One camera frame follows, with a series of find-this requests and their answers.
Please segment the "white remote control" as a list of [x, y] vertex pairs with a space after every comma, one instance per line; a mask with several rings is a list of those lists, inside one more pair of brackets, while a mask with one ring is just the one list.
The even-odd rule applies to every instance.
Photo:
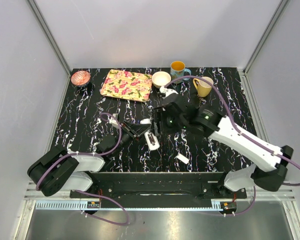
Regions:
[[145, 118], [140, 121], [142, 125], [150, 125], [149, 129], [144, 133], [144, 138], [148, 145], [150, 151], [155, 151], [160, 147], [158, 138], [151, 131], [151, 120], [149, 118]]

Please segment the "white battery compartment cover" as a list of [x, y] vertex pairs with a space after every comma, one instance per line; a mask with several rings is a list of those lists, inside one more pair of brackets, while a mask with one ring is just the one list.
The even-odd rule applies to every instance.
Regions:
[[181, 162], [183, 162], [184, 164], [188, 164], [189, 161], [190, 161], [186, 156], [184, 156], [184, 155], [182, 155], [180, 153], [176, 156], [176, 158], [178, 160], [180, 160]]

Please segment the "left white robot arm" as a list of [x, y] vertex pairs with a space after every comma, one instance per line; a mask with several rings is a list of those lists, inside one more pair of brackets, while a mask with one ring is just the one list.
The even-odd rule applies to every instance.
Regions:
[[88, 173], [108, 171], [123, 148], [142, 139], [150, 130], [151, 121], [146, 118], [139, 123], [120, 123], [121, 138], [105, 135], [96, 147], [96, 153], [79, 153], [64, 147], [52, 147], [33, 163], [27, 175], [36, 184], [36, 190], [50, 197], [59, 191], [80, 190], [92, 198], [98, 193], [98, 185]]

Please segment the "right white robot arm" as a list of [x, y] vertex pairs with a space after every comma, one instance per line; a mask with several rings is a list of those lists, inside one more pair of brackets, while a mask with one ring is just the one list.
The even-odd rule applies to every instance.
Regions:
[[227, 145], [252, 161], [251, 166], [230, 171], [221, 177], [217, 192], [223, 198], [254, 186], [276, 192], [284, 183], [288, 162], [283, 158], [291, 158], [293, 149], [287, 145], [278, 147], [263, 141], [232, 123], [230, 117], [211, 105], [196, 107], [173, 93], [154, 108], [153, 124], [156, 135], [171, 135], [186, 130]]

